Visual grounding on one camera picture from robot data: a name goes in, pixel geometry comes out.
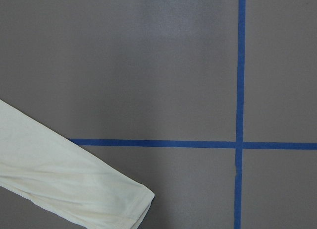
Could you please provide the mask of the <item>cream long-sleeve printed shirt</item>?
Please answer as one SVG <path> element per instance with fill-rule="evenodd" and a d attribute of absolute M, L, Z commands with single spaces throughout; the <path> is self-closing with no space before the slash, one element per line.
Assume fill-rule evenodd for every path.
<path fill-rule="evenodd" d="M 5 102 L 0 184 L 88 229 L 136 229 L 154 193 Z"/>

